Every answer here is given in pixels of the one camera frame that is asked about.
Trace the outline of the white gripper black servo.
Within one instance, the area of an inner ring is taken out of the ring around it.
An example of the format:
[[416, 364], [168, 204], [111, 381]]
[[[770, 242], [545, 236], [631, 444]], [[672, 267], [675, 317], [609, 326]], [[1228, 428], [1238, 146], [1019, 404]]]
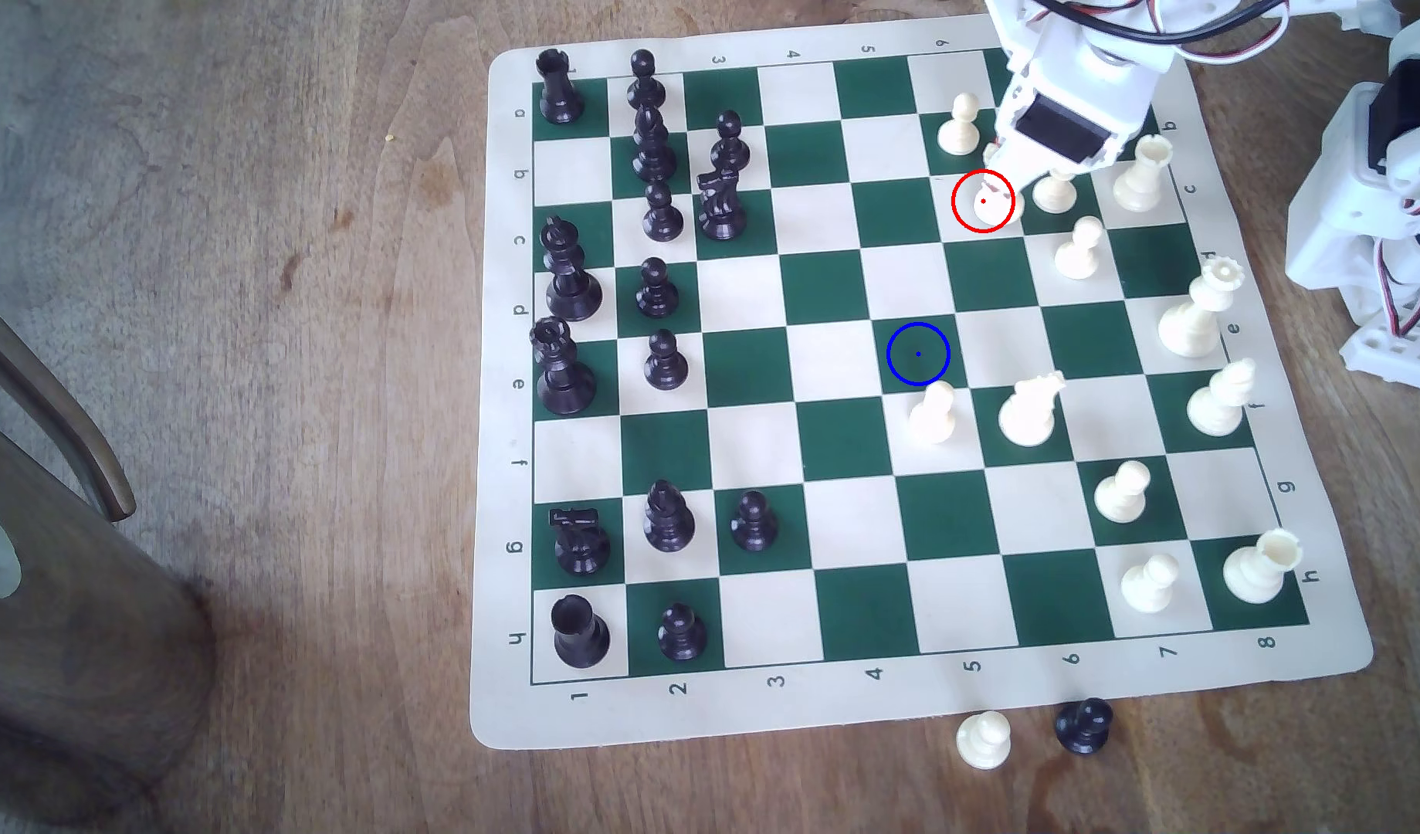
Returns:
[[1039, 3], [988, 1], [1012, 80], [997, 102], [997, 141], [984, 168], [1003, 178], [1044, 178], [1054, 169], [1088, 173], [1110, 166], [1137, 135], [1174, 47], [1129, 43]]

